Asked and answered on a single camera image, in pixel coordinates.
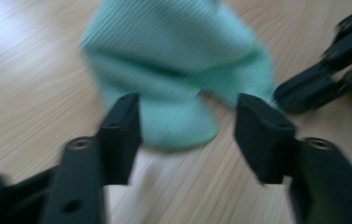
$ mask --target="black clamp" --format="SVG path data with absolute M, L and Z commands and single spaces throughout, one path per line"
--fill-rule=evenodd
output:
M 65 145 L 58 166 L 13 186 L 0 175 L 0 223 L 106 223 L 103 186 L 128 184 L 142 141 L 138 102 L 121 97 L 97 135 Z
M 294 138 L 296 127 L 261 99 L 240 94 L 234 136 L 262 184 L 282 184 L 299 224 L 352 224 L 352 165 L 333 143 Z
M 352 64 L 352 15 L 338 24 L 338 34 L 321 62 L 281 84 L 275 100 L 286 112 L 299 114 L 317 109 L 352 91 L 352 69 L 343 78 L 331 78 Z

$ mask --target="green fabric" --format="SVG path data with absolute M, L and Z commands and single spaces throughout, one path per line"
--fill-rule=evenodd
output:
M 105 0 L 81 48 L 108 108 L 124 94 L 141 94 L 143 139 L 155 148 L 215 137 L 218 125 L 200 91 L 230 106 L 239 92 L 272 102 L 269 54 L 216 0 Z

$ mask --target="mint green cloth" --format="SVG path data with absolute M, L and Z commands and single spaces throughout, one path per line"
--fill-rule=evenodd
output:
M 275 89 L 267 51 L 217 0 L 104 0 L 81 48 L 108 107 L 141 94 L 143 139 L 164 150 L 216 136 L 200 91 L 235 106 L 239 92 L 271 103 Z

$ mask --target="wooden floor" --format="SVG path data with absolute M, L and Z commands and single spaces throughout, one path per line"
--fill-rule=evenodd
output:
M 227 0 L 275 58 L 281 83 L 317 62 L 352 0 Z M 68 140 L 105 115 L 77 43 L 99 0 L 0 0 L 0 173 L 16 183 L 58 162 Z M 293 223 L 286 188 L 262 187 L 232 139 L 233 111 L 208 99 L 221 132 L 205 147 L 141 148 L 132 184 L 106 188 L 111 222 Z M 342 147 L 352 160 L 352 95 L 292 117 L 299 137 Z

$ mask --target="light wood surface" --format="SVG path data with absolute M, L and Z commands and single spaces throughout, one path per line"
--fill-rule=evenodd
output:
M 281 83 L 319 60 L 352 0 L 227 0 L 275 59 Z M 63 144 L 105 115 L 77 43 L 99 0 L 0 0 L 0 173 L 9 184 L 53 166 Z M 262 187 L 232 139 L 234 112 L 207 98 L 221 127 L 204 147 L 142 147 L 129 187 L 106 188 L 120 223 L 293 223 L 284 186 Z M 352 95 L 292 117 L 299 137 L 328 139 L 352 160 Z

